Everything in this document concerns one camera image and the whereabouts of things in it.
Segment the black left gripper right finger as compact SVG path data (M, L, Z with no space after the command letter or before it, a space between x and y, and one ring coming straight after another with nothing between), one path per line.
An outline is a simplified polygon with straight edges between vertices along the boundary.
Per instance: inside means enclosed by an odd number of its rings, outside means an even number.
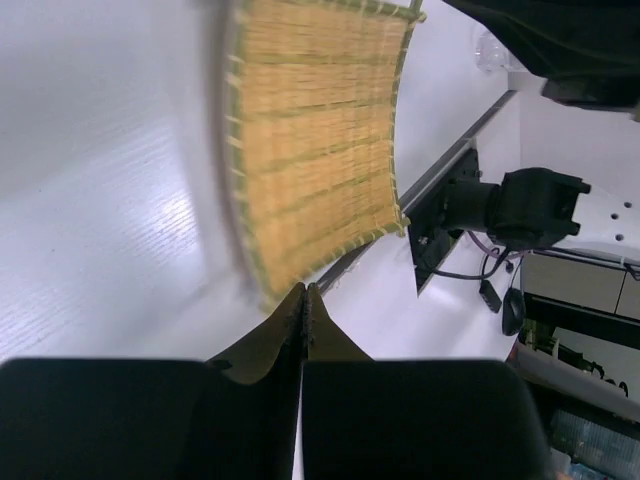
M534 399L495 360L368 357L306 292L306 479L552 479Z

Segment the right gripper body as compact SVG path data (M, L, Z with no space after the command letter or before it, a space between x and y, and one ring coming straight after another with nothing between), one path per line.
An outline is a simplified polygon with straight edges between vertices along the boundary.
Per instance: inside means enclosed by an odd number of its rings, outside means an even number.
M563 106L639 109L637 1L450 1L484 25Z

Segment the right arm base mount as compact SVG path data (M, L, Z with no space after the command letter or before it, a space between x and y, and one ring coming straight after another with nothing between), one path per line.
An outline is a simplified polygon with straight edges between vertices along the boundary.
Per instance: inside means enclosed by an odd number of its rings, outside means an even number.
M460 180L478 182L480 176L478 153L474 148L467 148L409 206L406 215L410 219L409 242L418 292L431 278L430 268L440 269L441 262L462 234L461 230L448 232L441 228L440 208L445 187Z

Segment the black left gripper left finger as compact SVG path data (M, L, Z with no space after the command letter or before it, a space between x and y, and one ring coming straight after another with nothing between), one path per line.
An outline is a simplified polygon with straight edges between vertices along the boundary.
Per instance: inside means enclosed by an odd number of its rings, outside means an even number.
M18 358L1 366L5 479L288 479L305 288L206 361Z

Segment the bamboo mat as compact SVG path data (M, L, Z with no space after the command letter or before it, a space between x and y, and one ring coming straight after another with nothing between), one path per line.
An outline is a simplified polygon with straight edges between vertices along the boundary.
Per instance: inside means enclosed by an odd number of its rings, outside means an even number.
M396 234L401 74L419 2L237 1L226 163L244 254L272 311L297 283Z

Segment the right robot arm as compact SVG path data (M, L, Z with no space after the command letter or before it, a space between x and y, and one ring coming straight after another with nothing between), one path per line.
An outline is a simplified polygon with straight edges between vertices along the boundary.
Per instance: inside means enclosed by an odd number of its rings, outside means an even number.
M454 1L565 107L629 113L639 105L636 1ZM508 252L563 248L636 261L639 208L582 178L532 167L498 184L442 191L441 225L486 234Z

